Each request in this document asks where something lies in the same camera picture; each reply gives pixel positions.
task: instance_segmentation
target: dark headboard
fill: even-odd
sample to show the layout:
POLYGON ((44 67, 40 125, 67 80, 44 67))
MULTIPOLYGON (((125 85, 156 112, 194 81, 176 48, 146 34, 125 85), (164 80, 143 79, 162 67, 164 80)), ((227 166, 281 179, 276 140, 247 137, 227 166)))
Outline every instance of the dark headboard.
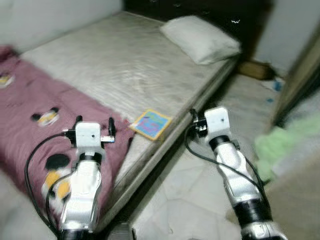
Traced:
POLYGON ((271 0, 125 0, 127 11, 158 20, 202 17, 238 39, 245 58, 252 55, 271 8, 271 0))

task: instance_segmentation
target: white wall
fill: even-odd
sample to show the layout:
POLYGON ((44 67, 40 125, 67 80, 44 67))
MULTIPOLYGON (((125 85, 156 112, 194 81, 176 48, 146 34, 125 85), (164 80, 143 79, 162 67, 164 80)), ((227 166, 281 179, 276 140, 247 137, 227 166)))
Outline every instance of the white wall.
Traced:
POLYGON ((26 51, 121 8, 122 0, 0 0, 0 44, 26 51))
POLYGON ((255 59, 287 72, 320 21, 320 0, 275 0, 255 59))

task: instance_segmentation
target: white mattress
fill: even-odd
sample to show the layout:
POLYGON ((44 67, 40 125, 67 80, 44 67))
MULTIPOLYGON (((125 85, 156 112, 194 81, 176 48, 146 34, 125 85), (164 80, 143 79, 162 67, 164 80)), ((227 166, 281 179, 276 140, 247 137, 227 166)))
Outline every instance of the white mattress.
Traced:
POLYGON ((196 65, 160 33, 161 24, 121 12, 22 55, 131 122, 148 108, 173 118, 162 140, 134 137, 99 230, 124 206, 189 123, 189 109, 205 103, 237 60, 196 65))

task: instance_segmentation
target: white pillow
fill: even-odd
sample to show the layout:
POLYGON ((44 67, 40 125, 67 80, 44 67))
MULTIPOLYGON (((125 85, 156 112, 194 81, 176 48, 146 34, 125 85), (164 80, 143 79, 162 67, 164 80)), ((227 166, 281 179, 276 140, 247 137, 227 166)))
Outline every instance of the white pillow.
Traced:
POLYGON ((211 64, 241 52, 238 41, 197 16, 170 20, 160 30, 196 64, 211 64))

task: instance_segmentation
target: floor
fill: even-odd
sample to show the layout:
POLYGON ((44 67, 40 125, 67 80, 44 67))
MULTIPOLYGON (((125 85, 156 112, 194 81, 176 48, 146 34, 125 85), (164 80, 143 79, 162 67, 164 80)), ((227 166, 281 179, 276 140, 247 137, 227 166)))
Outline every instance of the floor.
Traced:
MULTIPOLYGON (((236 75, 217 102, 228 108, 233 136, 249 159, 255 156, 254 139, 264 132, 277 96, 260 81, 236 75)), ((190 144, 212 157, 201 141, 190 144)), ((230 208, 216 166, 191 155, 181 145, 130 222, 138 240, 240 240, 240 228, 225 219, 230 208)))

